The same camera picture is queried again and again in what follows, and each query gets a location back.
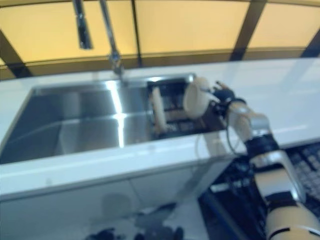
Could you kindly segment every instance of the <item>floor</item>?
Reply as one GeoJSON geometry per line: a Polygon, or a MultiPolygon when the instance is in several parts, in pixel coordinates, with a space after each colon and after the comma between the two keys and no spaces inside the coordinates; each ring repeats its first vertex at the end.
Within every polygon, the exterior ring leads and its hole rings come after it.
{"type": "Polygon", "coordinates": [[[178,205],[169,204],[160,208],[145,209],[133,217],[111,221],[103,228],[97,227],[93,231],[95,234],[86,240],[113,240],[111,236],[108,238],[105,232],[104,235],[102,230],[113,233],[114,239],[174,240],[172,234],[178,228],[183,229],[184,240],[210,240],[196,199],[178,205]],[[161,233],[154,236],[150,232],[161,233]],[[144,238],[139,238],[138,234],[144,235],[144,238]]]}

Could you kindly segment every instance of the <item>metal rod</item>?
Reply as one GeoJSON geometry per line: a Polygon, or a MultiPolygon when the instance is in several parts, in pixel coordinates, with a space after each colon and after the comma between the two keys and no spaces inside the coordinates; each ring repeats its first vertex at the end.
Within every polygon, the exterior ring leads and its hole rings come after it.
{"type": "Polygon", "coordinates": [[[109,38],[109,42],[111,45],[111,50],[112,50],[112,52],[118,52],[117,47],[116,47],[114,32],[112,29],[111,19],[110,19],[110,15],[109,15],[109,11],[108,11],[108,6],[107,6],[105,0],[99,0],[99,2],[100,2],[100,6],[101,6],[104,24],[105,24],[106,34],[109,38]]]}

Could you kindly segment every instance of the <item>yellow wall panel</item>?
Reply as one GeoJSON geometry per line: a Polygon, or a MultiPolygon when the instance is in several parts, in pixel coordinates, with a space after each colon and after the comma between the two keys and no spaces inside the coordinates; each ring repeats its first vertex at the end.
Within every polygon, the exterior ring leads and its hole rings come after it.
{"type": "Polygon", "coordinates": [[[138,0],[143,54],[232,49],[249,3],[207,0],[138,0]]]}
{"type": "MultiPolygon", "coordinates": [[[[116,42],[122,55],[135,54],[136,39],[131,2],[108,1],[116,42]]],[[[71,2],[0,9],[0,27],[24,62],[103,56],[109,41],[98,1],[84,3],[93,49],[80,49],[71,2]]]]}
{"type": "Polygon", "coordinates": [[[306,47],[319,28],[320,7],[268,3],[248,47],[306,47]]]}

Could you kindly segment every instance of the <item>white countertop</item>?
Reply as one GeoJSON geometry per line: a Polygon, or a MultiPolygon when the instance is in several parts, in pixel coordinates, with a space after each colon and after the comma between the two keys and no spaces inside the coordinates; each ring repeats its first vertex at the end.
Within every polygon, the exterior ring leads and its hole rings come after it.
{"type": "MultiPolygon", "coordinates": [[[[280,145],[320,138],[320,58],[209,63],[127,70],[130,77],[195,73],[219,80],[268,116],[280,145]]],[[[34,86],[108,80],[111,71],[0,82],[0,143],[34,86]]],[[[204,161],[230,154],[224,131],[47,157],[0,166],[1,195],[204,161]]]]}

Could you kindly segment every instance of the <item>white cabinet door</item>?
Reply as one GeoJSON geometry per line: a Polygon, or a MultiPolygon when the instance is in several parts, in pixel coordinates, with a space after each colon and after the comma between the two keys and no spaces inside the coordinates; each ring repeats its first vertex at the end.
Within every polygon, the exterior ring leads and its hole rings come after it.
{"type": "Polygon", "coordinates": [[[36,239],[63,229],[92,229],[140,208],[128,180],[3,201],[0,239],[36,239]]]}
{"type": "Polygon", "coordinates": [[[191,190],[191,167],[132,178],[131,182],[144,207],[179,201],[191,190]]]}

